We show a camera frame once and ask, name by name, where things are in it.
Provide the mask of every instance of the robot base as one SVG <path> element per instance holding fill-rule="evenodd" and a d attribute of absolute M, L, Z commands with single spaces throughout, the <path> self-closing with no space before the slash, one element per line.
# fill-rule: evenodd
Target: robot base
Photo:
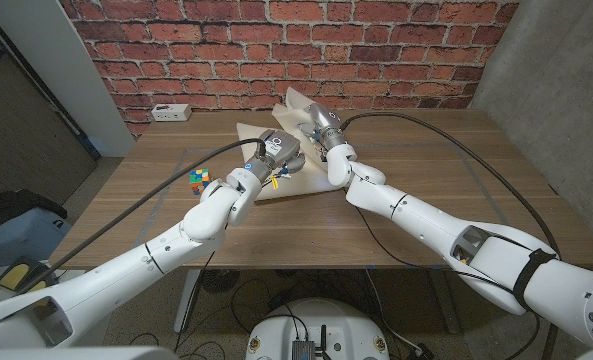
<path fill-rule="evenodd" d="M 389 359 L 383 332 L 369 317 L 355 308 L 339 301 L 322 298 L 300 299 L 288 305 L 293 314 L 303 320 L 309 332 L 309 341 L 313 341 L 316 347 L 321 345 L 321 326 L 327 327 L 325 351 L 331 359 Z M 281 306 L 267 316 L 289 314 L 287 307 Z M 303 325 L 296 320 L 296 326 L 300 340 L 305 340 Z M 266 319 L 252 330 L 245 359 L 292 359 L 294 340 L 296 329 L 291 317 Z"/>

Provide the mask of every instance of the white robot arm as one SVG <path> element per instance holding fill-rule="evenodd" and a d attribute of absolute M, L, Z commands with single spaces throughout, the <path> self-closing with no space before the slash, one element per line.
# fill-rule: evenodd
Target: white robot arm
<path fill-rule="evenodd" d="M 472 275 L 459 276 L 492 303 L 516 315 L 531 309 L 593 347 L 592 271 L 560 261 L 551 247 L 521 230 L 459 219 L 385 185 L 381 171 L 354 161 L 338 116 L 317 103 L 309 112 L 328 179 L 349 186 L 347 201 L 391 219 L 452 269 Z"/>
<path fill-rule="evenodd" d="M 259 151 L 243 168 L 213 181 L 200 204 L 169 230 L 70 281 L 0 302 L 0 349 L 53 348 L 75 344 L 107 314 L 182 264 L 217 250 L 227 224 L 240 224 L 272 170 L 296 172 L 304 157 L 291 135 L 267 130 Z"/>

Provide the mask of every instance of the white outlet box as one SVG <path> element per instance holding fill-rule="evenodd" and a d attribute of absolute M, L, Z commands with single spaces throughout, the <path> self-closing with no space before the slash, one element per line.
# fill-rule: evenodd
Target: white outlet box
<path fill-rule="evenodd" d="M 191 114 L 187 104 L 158 104 L 152 110 L 156 121 L 186 121 Z"/>

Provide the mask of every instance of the yellow object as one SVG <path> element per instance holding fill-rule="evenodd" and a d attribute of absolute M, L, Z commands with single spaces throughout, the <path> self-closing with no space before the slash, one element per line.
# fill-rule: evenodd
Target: yellow object
<path fill-rule="evenodd" d="M 0 286 L 6 287 L 9 290 L 16 289 L 18 283 L 27 275 L 29 266 L 27 264 L 20 264 L 14 266 L 13 269 L 9 270 L 5 276 L 0 279 Z"/>

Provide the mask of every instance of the red brick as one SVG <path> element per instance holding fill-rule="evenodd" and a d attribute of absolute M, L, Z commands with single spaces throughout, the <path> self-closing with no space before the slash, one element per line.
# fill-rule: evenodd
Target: red brick
<path fill-rule="evenodd" d="M 141 92 L 179 93 L 183 91 L 183 85 L 180 80 L 143 79 L 138 80 L 138 90 Z"/>
<path fill-rule="evenodd" d="M 462 85 L 440 84 L 440 83 L 421 83 L 414 88 L 414 94 L 417 95 L 458 95 L 463 91 Z"/>
<path fill-rule="evenodd" d="M 78 7 L 78 13 L 80 17 L 85 20 L 103 20 L 105 14 L 103 14 L 100 7 L 89 1 L 76 1 Z"/>
<path fill-rule="evenodd" d="M 494 18 L 496 3 L 444 3 L 438 21 L 459 24 L 489 23 Z"/>
<path fill-rule="evenodd" d="M 103 59 L 122 59 L 123 57 L 115 43 L 96 43 L 96 51 Z"/>
<path fill-rule="evenodd" d="M 94 62 L 101 76 L 133 77 L 140 76 L 140 69 L 132 62 Z"/>
<path fill-rule="evenodd" d="M 496 13 L 494 20 L 499 24 L 507 24 L 514 17 L 518 4 L 505 4 Z"/>
<path fill-rule="evenodd" d="M 440 44 L 447 27 L 441 25 L 399 25 L 392 30 L 392 43 Z"/>
<path fill-rule="evenodd" d="M 479 48 L 438 48 L 433 47 L 427 53 L 428 62 L 468 63 L 474 62 L 480 53 Z"/>
<path fill-rule="evenodd" d="M 156 10 L 151 1 L 102 0 L 108 19 L 132 20 L 155 19 Z"/>
<path fill-rule="evenodd" d="M 472 43 L 474 28 L 471 26 L 454 26 L 449 30 L 447 43 L 450 45 L 469 45 Z"/>
<path fill-rule="evenodd" d="M 358 25 L 315 25 L 312 40 L 325 43 L 351 43 L 363 41 L 363 27 Z"/>
<path fill-rule="evenodd" d="M 60 5 L 63 7 L 63 10 L 65 10 L 65 14 L 67 14 L 68 18 L 78 19 L 80 17 L 71 0 L 60 0 Z"/>
<path fill-rule="evenodd" d="M 459 66 L 456 68 L 456 71 L 454 71 L 452 80 L 478 81 L 481 76 L 483 76 L 482 67 Z"/>
<path fill-rule="evenodd" d="M 185 15 L 189 20 L 232 21 L 239 20 L 235 1 L 185 1 Z"/>
<path fill-rule="evenodd" d="M 280 96 L 270 95 L 255 95 L 255 96 L 241 96 L 241 108 L 261 108 L 269 109 L 274 107 L 276 103 L 280 103 Z"/>
<path fill-rule="evenodd" d="M 221 79 L 238 79 L 238 64 L 236 63 L 215 63 L 214 71 Z"/>
<path fill-rule="evenodd" d="M 227 43 L 227 26 L 223 25 L 205 25 L 203 27 L 203 36 L 207 42 Z"/>
<path fill-rule="evenodd" d="M 183 13 L 180 11 L 180 4 L 176 0 L 156 1 L 156 12 L 161 20 L 181 20 Z"/>
<path fill-rule="evenodd" d="M 272 92 L 271 81 L 252 81 L 252 93 L 254 94 L 269 94 Z"/>
<path fill-rule="evenodd" d="M 287 25 L 287 41 L 289 42 L 310 42 L 309 25 Z"/>
<path fill-rule="evenodd" d="M 152 37 L 147 33 L 144 24 L 120 24 L 129 41 L 150 40 Z"/>
<path fill-rule="evenodd" d="M 202 80 L 183 80 L 185 91 L 188 93 L 204 93 L 205 84 Z"/>
<path fill-rule="evenodd" d="M 358 77 L 360 79 L 378 79 L 380 69 L 378 65 L 358 65 Z"/>
<path fill-rule="evenodd" d="M 127 59 L 167 60 L 169 53 L 166 45 L 161 44 L 120 44 Z"/>
<path fill-rule="evenodd" d="M 219 96 L 218 102 L 221 109 L 240 109 L 240 98 L 238 96 Z"/>
<path fill-rule="evenodd" d="M 200 27 L 192 24 L 149 24 L 154 40 L 199 42 Z"/>
<path fill-rule="evenodd" d="M 389 87 L 389 92 L 392 95 L 409 95 L 409 93 L 412 92 L 413 88 L 414 84 L 405 81 L 400 81 L 395 84 L 392 84 Z"/>
<path fill-rule="evenodd" d="M 242 64 L 240 75 L 244 78 L 282 78 L 285 76 L 283 64 Z"/>
<path fill-rule="evenodd" d="M 355 79 L 356 65 L 312 65 L 313 79 Z"/>
<path fill-rule="evenodd" d="M 418 98 L 415 97 L 382 97 L 374 99 L 374 109 L 404 109 L 418 106 Z"/>
<path fill-rule="evenodd" d="M 316 21 L 323 20 L 323 9 L 315 2 L 270 2 L 272 20 Z"/>
<path fill-rule="evenodd" d="M 340 95 L 343 92 L 343 83 L 341 82 L 324 82 L 320 84 L 320 95 Z"/>
<path fill-rule="evenodd" d="M 454 73 L 453 66 L 436 66 L 432 70 L 432 73 L 429 76 L 429 78 L 430 79 L 440 79 L 440 80 L 450 80 L 452 78 L 453 73 Z"/>
<path fill-rule="evenodd" d="M 438 107 L 438 104 L 440 104 L 440 98 L 422 97 L 418 107 L 423 109 L 435 109 Z"/>
<path fill-rule="evenodd" d="M 385 66 L 385 79 L 425 80 L 429 73 L 429 66 L 425 65 L 390 65 Z"/>
<path fill-rule="evenodd" d="M 103 79 L 103 84 L 105 84 L 107 91 L 109 91 L 109 92 L 115 91 L 114 86 L 112 85 L 112 82 L 108 78 L 101 78 L 101 79 Z"/>
<path fill-rule="evenodd" d="M 476 88 L 478 88 L 478 83 L 472 83 L 465 85 L 463 88 L 463 95 L 474 95 L 476 93 Z"/>
<path fill-rule="evenodd" d="M 353 46 L 349 59 L 365 62 L 396 61 L 399 53 L 398 46 Z"/>
<path fill-rule="evenodd" d="M 389 38 L 389 27 L 370 26 L 365 30 L 365 43 L 386 43 Z"/>
<path fill-rule="evenodd" d="M 368 22 L 406 22 L 409 5 L 404 3 L 361 1 L 356 3 L 354 20 Z"/>
<path fill-rule="evenodd" d="M 269 57 L 269 46 L 247 45 L 247 58 L 249 60 L 266 60 Z"/>
<path fill-rule="evenodd" d="M 355 96 L 352 98 L 352 109 L 371 109 L 373 101 L 371 97 Z"/>
<path fill-rule="evenodd" d="M 309 65 L 287 64 L 287 74 L 292 78 L 309 78 Z"/>
<path fill-rule="evenodd" d="M 205 89 L 210 94 L 246 94 L 249 92 L 249 83 L 235 80 L 206 80 Z"/>
<path fill-rule="evenodd" d="M 438 5 L 419 4 L 412 10 L 411 21 L 414 22 L 433 22 L 438 14 Z"/>
<path fill-rule="evenodd" d="M 440 107 L 443 109 L 465 109 L 472 101 L 472 97 L 452 97 L 445 99 Z"/>
<path fill-rule="evenodd" d="M 349 21 L 352 13 L 352 4 L 348 3 L 327 3 L 328 21 Z"/>
<path fill-rule="evenodd" d="M 315 81 L 293 81 L 293 80 L 277 80 L 274 82 L 274 91 L 277 94 L 287 93 L 287 88 L 292 87 L 304 95 L 314 95 L 318 90 L 318 83 Z"/>
<path fill-rule="evenodd" d="M 242 20 L 267 20 L 265 3 L 262 1 L 241 1 L 240 17 Z"/>
<path fill-rule="evenodd" d="M 94 49 L 94 47 L 92 46 L 92 44 L 90 43 L 85 43 L 85 50 L 87 50 L 87 53 L 89 54 L 89 57 L 92 59 L 96 59 L 98 58 L 98 53 L 96 52 L 96 49 Z"/>
<path fill-rule="evenodd" d="M 113 94 L 112 99 L 117 107 L 150 107 L 152 102 L 149 96 L 135 94 L 135 95 L 118 95 Z"/>
<path fill-rule="evenodd" d="M 178 60 L 192 60 L 196 57 L 192 45 L 171 45 L 172 57 Z"/>
<path fill-rule="evenodd" d="M 128 120 L 134 121 L 148 121 L 149 118 L 149 111 L 143 109 L 126 109 L 125 116 Z"/>
<path fill-rule="evenodd" d="M 346 95 L 384 95 L 389 89 L 383 82 L 346 82 L 343 92 Z"/>
<path fill-rule="evenodd" d="M 284 61 L 320 60 L 320 49 L 312 45 L 272 45 L 272 57 Z"/>
<path fill-rule="evenodd" d="M 143 69 L 143 74 L 145 76 L 164 76 L 165 68 L 161 63 L 151 62 L 151 63 L 141 63 L 141 69 Z"/>
<path fill-rule="evenodd" d="M 203 60 L 243 59 L 243 47 L 236 45 L 196 45 L 196 56 Z"/>
<path fill-rule="evenodd" d="M 212 69 L 208 63 L 170 63 L 171 76 L 210 77 Z"/>
<path fill-rule="evenodd" d="M 351 104 L 350 98 L 344 96 L 313 96 L 311 99 L 331 109 L 349 109 Z"/>
<path fill-rule="evenodd" d="M 480 58 L 478 59 L 479 63 L 486 63 L 489 60 L 489 57 L 492 56 L 496 50 L 496 46 L 490 46 L 488 48 L 483 49 L 483 52 L 480 54 Z"/>
<path fill-rule="evenodd" d="M 215 109 L 218 107 L 218 99 L 215 95 L 174 95 L 177 104 L 189 104 L 194 108 Z"/>
<path fill-rule="evenodd" d="M 422 61 L 427 52 L 427 48 L 422 46 L 407 46 L 400 53 L 401 61 Z"/>
<path fill-rule="evenodd" d="M 116 89 L 116 92 L 119 92 L 119 93 L 135 93 L 135 92 L 137 92 L 136 85 L 134 85 L 134 82 L 131 80 L 114 79 L 112 81 L 112 85 L 114 85 L 114 89 Z"/>
<path fill-rule="evenodd" d="M 347 46 L 325 46 L 325 61 L 346 62 L 349 55 Z"/>
<path fill-rule="evenodd" d="M 494 26 L 479 26 L 472 40 L 472 44 L 496 45 L 503 36 L 505 28 Z"/>
<path fill-rule="evenodd" d="M 123 29 L 117 22 L 76 22 L 74 23 L 78 35 L 83 40 L 126 40 Z"/>
<path fill-rule="evenodd" d="M 154 104 L 176 104 L 176 100 L 174 100 L 173 95 L 153 94 L 151 97 Z"/>
<path fill-rule="evenodd" d="M 269 43 L 283 39 L 283 27 L 280 25 L 232 25 L 232 41 L 253 41 Z"/>

